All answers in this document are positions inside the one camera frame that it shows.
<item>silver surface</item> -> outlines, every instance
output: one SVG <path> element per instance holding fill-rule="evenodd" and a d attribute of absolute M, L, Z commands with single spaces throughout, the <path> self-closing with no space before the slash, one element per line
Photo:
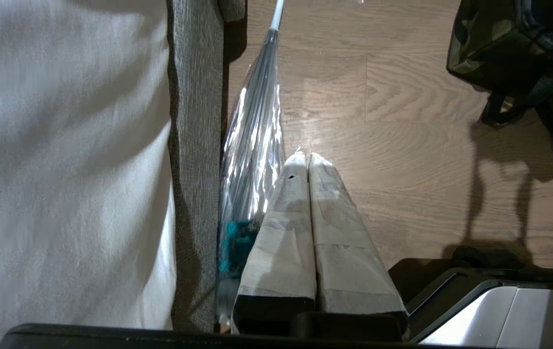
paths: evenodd
<path fill-rule="evenodd" d="M 420 343 L 553 348 L 553 290 L 515 286 L 491 289 Z"/>

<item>gray fabric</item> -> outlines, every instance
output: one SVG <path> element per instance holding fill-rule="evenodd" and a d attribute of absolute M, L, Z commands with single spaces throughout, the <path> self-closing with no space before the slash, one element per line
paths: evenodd
<path fill-rule="evenodd" d="M 172 0 L 169 139 L 176 215 L 175 331 L 214 327 L 223 21 L 217 0 Z"/>
<path fill-rule="evenodd" d="M 244 18 L 246 0 L 218 0 L 218 5 L 225 21 L 233 22 Z"/>

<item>clear umbrella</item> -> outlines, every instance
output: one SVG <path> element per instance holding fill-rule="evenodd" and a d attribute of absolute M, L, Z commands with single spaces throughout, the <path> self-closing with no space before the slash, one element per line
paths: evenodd
<path fill-rule="evenodd" d="M 283 167 L 277 48 L 283 0 L 250 67 L 227 130 L 221 162 L 218 321 L 230 318 L 239 279 Z"/>

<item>camouflage bag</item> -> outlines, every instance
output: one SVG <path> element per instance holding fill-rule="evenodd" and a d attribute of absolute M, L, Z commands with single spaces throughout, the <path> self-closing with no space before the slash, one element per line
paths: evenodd
<path fill-rule="evenodd" d="M 447 69 L 491 92 L 485 124 L 499 127 L 536 108 L 553 133 L 553 0 L 462 0 Z M 513 106 L 502 112 L 506 97 Z"/>

